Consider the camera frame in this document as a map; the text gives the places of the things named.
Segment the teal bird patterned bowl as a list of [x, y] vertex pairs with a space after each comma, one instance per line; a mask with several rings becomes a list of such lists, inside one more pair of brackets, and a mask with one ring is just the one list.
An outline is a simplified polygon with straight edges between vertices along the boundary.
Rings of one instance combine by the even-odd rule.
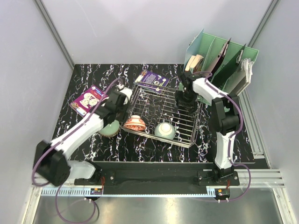
[[108, 130], [114, 131], [114, 130], [120, 129], [119, 121], [115, 120], [111, 124], [108, 124], [107, 126], [105, 126], [103, 129], [105, 131], [108, 131]]

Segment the red white floral bowl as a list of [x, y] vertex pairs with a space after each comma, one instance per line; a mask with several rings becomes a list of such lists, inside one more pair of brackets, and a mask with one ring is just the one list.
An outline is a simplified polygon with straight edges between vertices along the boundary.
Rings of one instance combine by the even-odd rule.
[[139, 115], [129, 117], [123, 126], [134, 131], [144, 131], [146, 129], [146, 124]]

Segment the wire dish rack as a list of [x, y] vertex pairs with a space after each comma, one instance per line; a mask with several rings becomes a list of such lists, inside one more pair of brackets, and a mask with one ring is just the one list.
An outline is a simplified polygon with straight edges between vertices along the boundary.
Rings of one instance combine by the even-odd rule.
[[[158, 93], [157, 88], [158, 86], [151, 91], [141, 84], [133, 86], [127, 118], [132, 115], [140, 116], [145, 122], [146, 128], [144, 131], [130, 130], [122, 123], [122, 129], [180, 147], [193, 146], [199, 132], [202, 103], [196, 100], [197, 107], [189, 107], [176, 101], [175, 96], [177, 92], [180, 92], [179, 89], [160, 87]], [[164, 122], [174, 127], [173, 139], [155, 135], [156, 127]]]

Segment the pale green upturned bowl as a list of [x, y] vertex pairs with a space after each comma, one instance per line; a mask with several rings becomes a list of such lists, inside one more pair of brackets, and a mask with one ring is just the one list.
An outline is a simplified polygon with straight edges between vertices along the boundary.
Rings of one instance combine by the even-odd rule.
[[161, 138], [172, 140], [175, 137], [174, 126], [168, 122], [162, 122], [155, 128], [155, 135]]

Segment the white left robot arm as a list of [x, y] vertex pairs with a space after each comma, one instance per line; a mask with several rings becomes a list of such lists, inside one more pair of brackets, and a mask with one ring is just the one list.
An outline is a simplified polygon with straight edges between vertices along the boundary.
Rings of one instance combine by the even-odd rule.
[[69, 158], [93, 134], [114, 121], [124, 120], [132, 93], [126, 87], [121, 91], [111, 91], [104, 103], [95, 106], [65, 134], [50, 142], [39, 142], [33, 173], [57, 187], [71, 179], [85, 179], [91, 185], [97, 184], [101, 179], [99, 166], [91, 161], [69, 161]]

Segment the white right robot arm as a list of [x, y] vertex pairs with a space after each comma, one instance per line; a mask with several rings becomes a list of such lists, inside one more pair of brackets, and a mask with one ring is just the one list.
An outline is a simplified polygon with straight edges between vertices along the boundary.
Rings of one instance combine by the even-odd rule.
[[242, 130], [243, 117], [237, 95], [228, 93], [214, 86], [208, 79], [212, 73], [185, 71], [179, 76], [183, 89], [176, 91], [177, 105], [181, 104], [193, 113], [197, 109], [197, 98], [201, 96], [211, 109], [211, 122], [217, 134], [217, 148], [214, 164], [217, 170], [212, 173], [213, 182], [223, 185], [228, 181], [228, 172], [234, 165], [232, 153], [235, 136]]

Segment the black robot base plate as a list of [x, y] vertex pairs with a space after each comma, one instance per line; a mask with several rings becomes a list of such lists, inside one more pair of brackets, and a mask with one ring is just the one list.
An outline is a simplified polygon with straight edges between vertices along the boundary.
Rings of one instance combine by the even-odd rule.
[[98, 182], [67, 180], [59, 196], [214, 197], [217, 189], [262, 187], [268, 169], [238, 166], [227, 180], [216, 179], [208, 164], [107, 164]]

